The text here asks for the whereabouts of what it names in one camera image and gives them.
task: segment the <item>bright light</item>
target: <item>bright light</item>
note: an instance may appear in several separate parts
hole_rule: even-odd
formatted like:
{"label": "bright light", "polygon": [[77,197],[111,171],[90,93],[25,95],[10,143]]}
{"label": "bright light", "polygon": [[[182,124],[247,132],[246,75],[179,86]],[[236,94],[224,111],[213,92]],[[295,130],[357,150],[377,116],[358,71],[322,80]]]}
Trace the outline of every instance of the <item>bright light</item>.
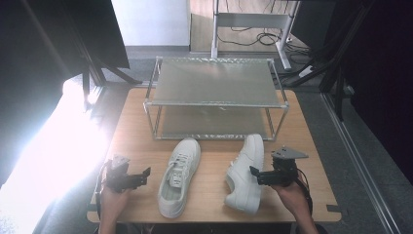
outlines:
{"label": "bright light", "polygon": [[83,112],[79,89],[64,92],[0,190],[0,220],[11,222],[14,233],[32,233],[52,201],[90,173],[106,150],[103,134]]}

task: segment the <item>human hand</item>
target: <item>human hand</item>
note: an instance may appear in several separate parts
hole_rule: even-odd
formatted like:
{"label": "human hand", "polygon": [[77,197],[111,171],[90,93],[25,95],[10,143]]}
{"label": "human hand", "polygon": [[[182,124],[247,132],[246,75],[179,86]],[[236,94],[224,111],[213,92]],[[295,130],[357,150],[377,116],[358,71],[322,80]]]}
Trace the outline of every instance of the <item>human hand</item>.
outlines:
{"label": "human hand", "polygon": [[118,193],[103,182],[103,188],[100,191],[99,234],[114,234],[116,232],[116,222],[127,206],[130,194],[131,189]]}
{"label": "human hand", "polygon": [[[298,177],[304,183],[301,174]],[[285,207],[294,215],[301,234],[319,233],[310,213],[308,202],[301,187],[292,182],[287,187],[271,185],[277,191]]]}

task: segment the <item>white shoe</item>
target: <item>white shoe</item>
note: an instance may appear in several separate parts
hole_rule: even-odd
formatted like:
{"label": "white shoe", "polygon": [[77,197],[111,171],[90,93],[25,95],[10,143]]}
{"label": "white shoe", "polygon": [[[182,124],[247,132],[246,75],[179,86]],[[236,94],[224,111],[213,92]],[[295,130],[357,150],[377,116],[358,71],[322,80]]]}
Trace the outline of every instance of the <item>white shoe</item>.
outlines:
{"label": "white shoe", "polygon": [[249,135],[244,140],[244,147],[227,170],[226,180],[231,194],[225,198],[225,205],[255,215],[261,201],[261,185],[252,175],[249,166],[262,171],[264,164],[264,143],[261,135]]}
{"label": "white shoe", "polygon": [[159,211],[163,216],[175,218],[182,214],[189,183],[200,158],[201,147],[192,138],[183,139],[173,149],[158,192]]}

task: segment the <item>white desk leg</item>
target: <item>white desk leg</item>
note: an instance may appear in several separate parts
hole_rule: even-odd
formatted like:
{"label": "white desk leg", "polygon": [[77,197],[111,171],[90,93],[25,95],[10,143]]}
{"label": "white desk leg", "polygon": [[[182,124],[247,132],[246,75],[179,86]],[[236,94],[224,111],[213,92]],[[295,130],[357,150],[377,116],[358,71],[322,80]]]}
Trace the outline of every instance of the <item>white desk leg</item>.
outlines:
{"label": "white desk leg", "polygon": [[282,39],[281,41],[276,43],[277,50],[280,54],[280,59],[282,60],[282,65],[286,71],[291,70],[291,65],[289,64],[288,57],[285,54],[284,46],[285,46],[286,39],[288,37],[289,31],[292,26],[292,21],[294,20],[294,17],[295,17],[295,10],[297,9],[297,5],[298,5],[298,1],[292,2],[292,7],[289,10],[289,14],[286,20],[285,27],[282,30]]}
{"label": "white desk leg", "polygon": [[210,48],[210,57],[216,59],[218,57],[218,0],[213,1],[213,35]]}

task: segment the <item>shoe tongue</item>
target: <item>shoe tongue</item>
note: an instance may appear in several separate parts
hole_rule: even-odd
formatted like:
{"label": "shoe tongue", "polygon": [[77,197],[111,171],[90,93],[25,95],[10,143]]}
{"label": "shoe tongue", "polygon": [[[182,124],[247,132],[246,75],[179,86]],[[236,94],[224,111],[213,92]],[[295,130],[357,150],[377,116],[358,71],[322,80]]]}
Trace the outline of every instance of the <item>shoe tongue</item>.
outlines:
{"label": "shoe tongue", "polygon": [[170,172],[169,185],[172,187],[182,187],[182,168],[173,168]]}

